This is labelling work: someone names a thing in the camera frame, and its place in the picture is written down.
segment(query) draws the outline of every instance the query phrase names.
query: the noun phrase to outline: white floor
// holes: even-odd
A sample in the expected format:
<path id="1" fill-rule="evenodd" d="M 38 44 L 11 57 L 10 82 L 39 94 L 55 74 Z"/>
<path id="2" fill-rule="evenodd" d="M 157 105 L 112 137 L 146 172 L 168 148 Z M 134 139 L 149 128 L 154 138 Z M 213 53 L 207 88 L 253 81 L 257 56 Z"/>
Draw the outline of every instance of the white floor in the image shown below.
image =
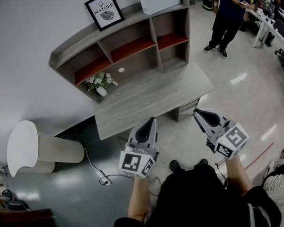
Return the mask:
<path id="1" fill-rule="evenodd" d="M 259 42 L 260 47 L 254 49 L 255 36 L 249 31 L 239 31 L 226 50 L 227 59 L 217 50 L 205 53 L 203 48 L 211 39 L 214 19 L 215 13 L 203 9 L 200 2 L 191 7 L 190 58 L 214 85 L 214 91 L 203 96 L 199 107 L 224 111 L 247 131 L 250 139 L 240 158 L 247 167 L 262 154 L 247 169 L 253 184 L 259 185 L 268 163 L 277 160 L 284 148 L 284 68 L 274 54 L 283 46 L 275 39 L 270 48 L 261 47 Z M 158 124 L 156 148 L 160 156 L 151 176 L 164 180 L 170 174 L 169 162 L 173 159 L 186 169 L 202 158 L 208 159 L 213 167 L 222 159 L 207 148 L 206 135 L 193 118 L 177 123 L 163 115 Z"/>

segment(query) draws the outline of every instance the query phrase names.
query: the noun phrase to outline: tiled floor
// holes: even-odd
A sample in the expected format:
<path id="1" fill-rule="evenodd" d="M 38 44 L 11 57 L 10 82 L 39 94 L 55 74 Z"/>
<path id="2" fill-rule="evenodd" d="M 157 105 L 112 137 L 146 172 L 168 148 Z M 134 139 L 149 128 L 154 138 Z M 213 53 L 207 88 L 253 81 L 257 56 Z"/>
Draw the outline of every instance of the tiled floor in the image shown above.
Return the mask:
<path id="1" fill-rule="evenodd" d="M 199 107 L 212 107 L 239 122 L 250 136 L 240 152 L 253 184 L 261 184 L 263 171 L 271 160 L 277 160 L 284 148 L 284 69 L 274 51 L 281 47 L 276 39 L 273 47 L 254 49 L 254 36 L 239 31 L 227 48 L 223 59 L 217 50 L 204 53 L 212 34 L 215 14 L 198 2 L 191 7 L 191 60 L 196 61 L 214 85 L 214 91 L 203 96 Z M 193 118 L 179 123 L 167 115 L 157 118 L 160 152 L 151 176 L 162 181 L 170 174 L 169 162 L 177 159 L 186 169 L 202 158 L 212 166 L 222 159 L 205 145 L 206 135 Z M 118 172 L 120 148 L 116 136 L 100 141 L 94 119 L 81 125 L 68 139 L 80 140 L 93 163 L 107 175 Z M 8 184 L 33 209 L 51 208 L 58 226 L 112 226 L 116 218 L 126 216 L 132 189 L 130 179 L 112 177 L 110 187 L 100 186 L 96 172 L 85 159 L 80 164 L 58 164 L 51 175 L 17 174 Z M 150 190 L 157 192 L 157 185 Z"/>
<path id="2" fill-rule="evenodd" d="M 254 49 L 254 35 L 239 31 L 227 48 L 227 59 L 218 50 L 205 53 L 203 48 L 211 39 L 214 19 L 215 14 L 203 9 L 200 2 L 191 9 L 190 56 L 214 86 L 199 107 L 224 111 L 247 131 L 250 139 L 240 152 L 245 167 L 273 144 L 247 169 L 253 184 L 259 184 L 268 163 L 277 160 L 284 148 L 284 69 L 274 54 L 282 44 L 275 39 L 271 48 L 264 45 Z M 207 158 L 213 166 L 222 158 L 206 147 L 206 136 L 193 118 L 176 123 L 164 115 L 158 121 L 160 157 L 153 175 L 164 179 L 174 158 L 188 168 L 202 158 Z"/>

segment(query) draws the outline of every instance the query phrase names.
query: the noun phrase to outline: wooden desk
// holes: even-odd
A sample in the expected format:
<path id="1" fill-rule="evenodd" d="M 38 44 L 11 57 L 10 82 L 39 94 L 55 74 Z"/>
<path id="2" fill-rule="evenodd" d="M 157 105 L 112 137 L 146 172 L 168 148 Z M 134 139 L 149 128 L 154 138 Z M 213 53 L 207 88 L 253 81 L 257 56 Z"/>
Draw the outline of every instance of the wooden desk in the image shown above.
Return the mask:
<path id="1" fill-rule="evenodd" d="M 95 106 L 100 139 L 124 132 L 143 119 L 162 115 L 212 90 L 213 85 L 195 62 L 178 64 L 164 73 L 158 69 L 143 71 L 125 80 Z"/>

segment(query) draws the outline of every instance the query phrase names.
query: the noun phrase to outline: navy t-shirt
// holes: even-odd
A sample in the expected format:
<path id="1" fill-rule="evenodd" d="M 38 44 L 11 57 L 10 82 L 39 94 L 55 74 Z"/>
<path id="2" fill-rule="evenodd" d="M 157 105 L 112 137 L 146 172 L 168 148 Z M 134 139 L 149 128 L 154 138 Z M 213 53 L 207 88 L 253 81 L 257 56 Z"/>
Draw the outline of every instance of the navy t-shirt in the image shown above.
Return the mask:
<path id="1" fill-rule="evenodd" d="M 245 9 L 242 9 L 238 4 L 235 4 L 231 0 L 221 0 L 219 11 L 226 17 L 236 21 L 243 22 Z"/>

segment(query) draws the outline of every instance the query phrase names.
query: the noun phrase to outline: white flower arrangement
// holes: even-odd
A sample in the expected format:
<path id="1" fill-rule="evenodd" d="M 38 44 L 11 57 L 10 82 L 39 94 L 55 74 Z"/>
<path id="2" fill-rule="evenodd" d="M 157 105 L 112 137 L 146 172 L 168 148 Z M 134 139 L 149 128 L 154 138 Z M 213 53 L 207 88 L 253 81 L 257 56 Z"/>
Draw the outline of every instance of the white flower arrangement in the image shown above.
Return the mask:
<path id="1" fill-rule="evenodd" d="M 85 84 L 88 85 L 88 91 L 93 90 L 94 88 L 98 87 L 104 87 L 105 90 L 108 90 L 109 84 L 114 84 L 115 86 L 118 86 L 118 83 L 112 79 L 111 75 L 109 73 L 100 72 L 88 79 L 85 80 Z"/>

